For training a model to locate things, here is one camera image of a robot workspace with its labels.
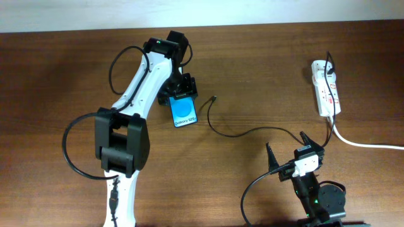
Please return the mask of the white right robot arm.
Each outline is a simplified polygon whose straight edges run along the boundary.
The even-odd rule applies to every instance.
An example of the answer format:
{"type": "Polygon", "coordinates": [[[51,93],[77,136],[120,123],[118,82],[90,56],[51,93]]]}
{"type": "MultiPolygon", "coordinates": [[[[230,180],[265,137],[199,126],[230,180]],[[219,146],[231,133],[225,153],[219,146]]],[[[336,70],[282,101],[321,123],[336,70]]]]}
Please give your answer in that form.
{"type": "Polygon", "coordinates": [[[294,159],[279,165],[267,144],[269,173],[281,182],[290,180],[306,213],[299,226],[341,226],[345,212],[345,186],[333,181],[319,182],[314,172],[323,164],[324,148],[300,132],[304,146],[294,151],[294,159]]]}

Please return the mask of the blue Galaxy smartphone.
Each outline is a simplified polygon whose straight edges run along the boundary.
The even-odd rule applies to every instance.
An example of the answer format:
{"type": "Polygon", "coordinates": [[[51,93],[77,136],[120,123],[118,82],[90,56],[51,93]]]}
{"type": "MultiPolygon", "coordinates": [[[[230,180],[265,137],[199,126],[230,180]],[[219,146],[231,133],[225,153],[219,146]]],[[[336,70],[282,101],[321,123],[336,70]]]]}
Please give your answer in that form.
{"type": "Polygon", "coordinates": [[[174,127],[179,128],[197,123],[198,118],[194,106],[194,100],[191,97],[178,100],[170,97],[169,102],[174,127]]]}

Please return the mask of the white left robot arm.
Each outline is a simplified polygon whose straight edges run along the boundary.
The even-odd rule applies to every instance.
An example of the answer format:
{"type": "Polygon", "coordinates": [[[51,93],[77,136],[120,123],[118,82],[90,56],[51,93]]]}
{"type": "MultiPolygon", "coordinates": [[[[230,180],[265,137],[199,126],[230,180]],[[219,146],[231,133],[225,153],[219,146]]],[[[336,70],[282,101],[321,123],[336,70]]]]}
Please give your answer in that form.
{"type": "Polygon", "coordinates": [[[154,101],[170,108],[174,127],[198,121],[196,81],[184,73],[185,34],[171,31],[165,40],[150,38],[140,49],[139,68],[110,109],[95,118],[95,156],[107,179],[105,226],[136,226],[136,181],[150,152],[146,119],[154,101]]]}

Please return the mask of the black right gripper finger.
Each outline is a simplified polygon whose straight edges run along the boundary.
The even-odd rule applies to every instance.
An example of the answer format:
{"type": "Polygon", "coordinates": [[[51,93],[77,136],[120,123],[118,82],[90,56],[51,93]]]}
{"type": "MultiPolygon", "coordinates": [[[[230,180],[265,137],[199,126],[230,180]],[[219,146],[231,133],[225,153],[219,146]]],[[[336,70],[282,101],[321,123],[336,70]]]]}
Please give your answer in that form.
{"type": "Polygon", "coordinates": [[[303,140],[304,146],[310,146],[312,148],[321,148],[321,145],[310,139],[309,136],[304,131],[300,131],[299,134],[303,140]]]}
{"type": "Polygon", "coordinates": [[[266,143],[266,151],[267,151],[267,155],[268,155],[268,171],[271,174],[274,174],[278,171],[278,168],[280,167],[280,165],[278,164],[278,162],[275,158],[275,155],[273,153],[271,146],[269,145],[269,142],[266,143]]]}

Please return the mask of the white power strip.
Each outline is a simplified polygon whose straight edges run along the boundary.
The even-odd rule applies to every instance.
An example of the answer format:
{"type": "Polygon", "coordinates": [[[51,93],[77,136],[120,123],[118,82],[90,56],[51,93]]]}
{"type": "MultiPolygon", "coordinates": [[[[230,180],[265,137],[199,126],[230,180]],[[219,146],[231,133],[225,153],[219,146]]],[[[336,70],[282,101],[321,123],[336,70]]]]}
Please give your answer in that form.
{"type": "Polygon", "coordinates": [[[316,60],[311,64],[312,82],[316,93],[319,115],[322,117],[332,117],[334,114],[341,112],[340,99],[337,92],[336,82],[317,83],[314,74],[317,71],[324,70],[325,73],[335,73],[335,68],[331,62],[325,60],[316,60]]]}

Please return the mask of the white charger adapter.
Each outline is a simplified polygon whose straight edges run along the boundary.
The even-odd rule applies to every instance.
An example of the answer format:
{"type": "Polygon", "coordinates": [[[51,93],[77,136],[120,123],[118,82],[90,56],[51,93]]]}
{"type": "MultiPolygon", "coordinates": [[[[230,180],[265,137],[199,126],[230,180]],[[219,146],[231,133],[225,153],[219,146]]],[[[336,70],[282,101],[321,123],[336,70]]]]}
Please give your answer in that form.
{"type": "Polygon", "coordinates": [[[314,74],[314,79],[315,79],[315,82],[317,82],[319,84],[325,83],[326,81],[328,83],[334,83],[336,81],[336,74],[335,73],[328,74],[328,73],[325,73],[324,70],[317,71],[314,74]]]}

